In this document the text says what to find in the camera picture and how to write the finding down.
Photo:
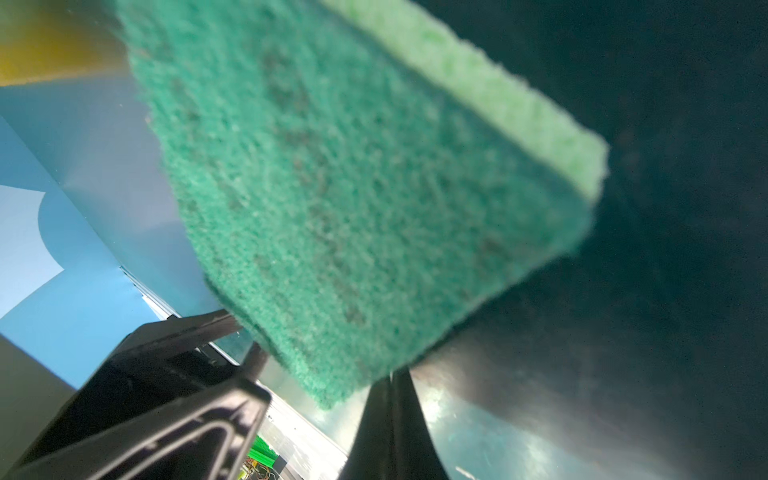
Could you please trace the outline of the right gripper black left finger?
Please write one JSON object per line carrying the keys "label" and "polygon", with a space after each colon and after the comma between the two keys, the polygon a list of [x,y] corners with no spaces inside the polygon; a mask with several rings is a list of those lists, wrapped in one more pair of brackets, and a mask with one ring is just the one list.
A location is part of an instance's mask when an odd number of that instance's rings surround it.
{"label": "right gripper black left finger", "polygon": [[240,363],[212,345],[241,329],[224,310],[140,326],[7,478],[237,478],[271,402],[258,344]]}

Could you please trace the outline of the green sponge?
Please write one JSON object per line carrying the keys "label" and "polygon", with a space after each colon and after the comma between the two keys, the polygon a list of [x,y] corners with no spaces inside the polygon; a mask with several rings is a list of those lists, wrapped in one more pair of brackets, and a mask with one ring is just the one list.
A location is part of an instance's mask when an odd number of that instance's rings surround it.
{"label": "green sponge", "polygon": [[608,145],[412,1],[118,1],[221,305],[324,409],[590,231]]}

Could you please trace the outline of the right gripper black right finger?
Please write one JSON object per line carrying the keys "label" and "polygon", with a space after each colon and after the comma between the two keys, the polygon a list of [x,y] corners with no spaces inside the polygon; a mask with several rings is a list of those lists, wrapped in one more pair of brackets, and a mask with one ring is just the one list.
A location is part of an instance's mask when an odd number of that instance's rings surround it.
{"label": "right gripper black right finger", "polygon": [[408,368],[375,382],[341,479],[446,479]]}

